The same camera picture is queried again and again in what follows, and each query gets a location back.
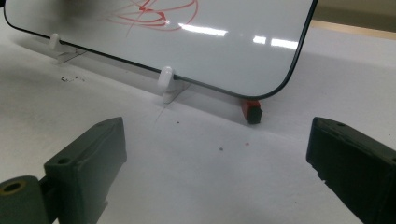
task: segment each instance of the whiteboard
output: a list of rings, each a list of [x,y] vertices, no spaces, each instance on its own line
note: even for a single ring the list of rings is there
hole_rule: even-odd
[[[7,0],[9,25],[239,97],[289,80],[317,0]]]

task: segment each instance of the whiteboard frame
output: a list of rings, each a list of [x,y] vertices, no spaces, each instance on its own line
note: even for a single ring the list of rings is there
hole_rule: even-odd
[[[7,24],[10,27],[12,27],[12,28],[14,28],[16,30],[31,34],[31,35],[37,35],[37,36],[40,36],[40,37],[43,37],[43,38],[50,39],[50,36],[46,36],[46,35],[38,34],[38,33],[35,33],[35,32],[31,32],[31,31],[28,31],[28,30],[24,30],[22,28],[19,28],[19,27],[16,27],[16,26],[12,25],[7,19],[6,4],[7,4],[7,0],[6,0],[6,3],[5,3],[5,6],[4,6],[4,17],[6,19]],[[270,96],[273,96],[273,95],[277,94],[278,92],[280,92],[288,84],[288,82],[289,82],[289,80],[291,78],[291,75],[292,75],[292,73],[294,71],[294,68],[295,68],[295,66],[297,64],[298,58],[300,56],[300,52],[301,52],[301,50],[303,48],[305,36],[306,36],[306,33],[308,32],[308,28],[309,28],[309,25],[310,25],[310,23],[312,21],[312,18],[314,16],[314,12],[315,12],[315,9],[317,7],[317,4],[318,4],[318,0],[312,0],[312,5],[309,8],[309,12],[308,12],[308,15],[307,15],[306,20],[305,20],[304,28],[303,28],[302,34],[300,36],[300,40],[298,42],[297,49],[296,49],[296,51],[294,53],[294,57],[293,57],[293,60],[291,62],[291,65],[290,65],[289,72],[286,74],[285,79],[282,81],[282,83],[277,88],[275,88],[273,91],[270,91],[268,93],[265,93],[264,95],[259,95],[259,96],[246,96],[246,95],[241,95],[241,94],[238,94],[238,93],[235,93],[235,92],[232,92],[232,91],[227,91],[227,90],[221,89],[219,87],[212,86],[212,85],[207,84],[207,83],[203,83],[203,82],[196,81],[196,80],[193,80],[193,79],[190,79],[190,78],[187,78],[187,77],[183,77],[183,76],[178,75],[178,74],[174,74],[174,79],[175,80],[187,81],[187,82],[190,82],[192,84],[203,86],[205,88],[209,88],[209,89],[214,90],[214,91],[220,91],[220,92],[223,92],[225,94],[228,94],[228,95],[231,95],[231,96],[234,96],[234,97],[238,97],[238,98],[242,98],[242,99],[247,99],[247,100],[261,100],[261,99],[265,99],[265,98],[268,98]],[[114,60],[117,60],[117,61],[120,61],[120,62],[123,62],[123,63],[128,63],[128,64],[131,64],[131,65],[134,65],[134,66],[138,66],[138,67],[147,69],[149,71],[153,71],[153,72],[158,73],[158,74],[161,73],[160,69],[153,68],[153,67],[144,65],[142,63],[134,63],[134,62],[131,62],[131,61],[128,61],[128,60],[125,60],[125,59],[122,59],[122,58],[119,58],[119,57],[116,57],[116,56],[113,56],[113,55],[109,55],[109,54],[106,54],[106,53],[103,53],[103,52],[100,52],[100,51],[97,51],[97,50],[94,50],[94,49],[87,49],[87,48],[84,48],[82,46],[79,46],[79,45],[76,45],[76,44],[73,44],[73,43],[69,43],[69,42],[66,42],[66,41],[62,41],[61,40],[60,42],[61,42],[61,44],[69,45],[69,46],[72,46],[72,47],[75,47],[75,48],[78,48],[78,49],[83,49],[83,50],[86,50],[88,52],[92,52],[92,53],[95,53],[95,54],[102,55],[102,56],[105,56],[107,58],[111,58],[111,59],[114,59]]]

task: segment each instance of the white plastic stand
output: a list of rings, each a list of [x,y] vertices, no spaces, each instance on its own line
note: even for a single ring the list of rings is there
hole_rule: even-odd
[[[163,102],[171,103],[182,91],[186,90],[190,83],[174,80],[174,71],[170,66],[165,66],[161,70],[158,79],[158,87],[163,92]]]
[[[82,49],[76,49],[68,45],[63,45],[61,44],[60,40],[61,38],[58,34],[53,34],[49,40],[49,48],[53,51],[62,53],[57,57],[58,63],[65,63],[86,52]]]

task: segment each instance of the white table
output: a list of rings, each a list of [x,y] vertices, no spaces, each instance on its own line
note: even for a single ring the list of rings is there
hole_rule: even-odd
[[[249,126],[233,97],[191,86],[165,106],[155,74],[89,53],[59,65],[0,24],[0,181],[41,178],[94,123],[122,116],[128,161],[99,223],[358,224],[304,159],[312,118],[396,148],[396,41],[310,29],[290,83]]]

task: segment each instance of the screw hole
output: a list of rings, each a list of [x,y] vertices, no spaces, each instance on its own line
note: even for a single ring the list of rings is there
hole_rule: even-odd
[[[68,159],[68,158],[63,158],[63,159],[58,160],[58,164],[67,164],[69,162],[70,162],[70,159]]]
[[[6,187],[4,188],[4,192],[5,192],[5,193],[10,193],[10,192],[12,192],[12,191],[17,190],[17,189],[20,188],[20,187],[21,187],[21,183],[13,183],[13,184],[10,184],[10,185],[6,186]]]

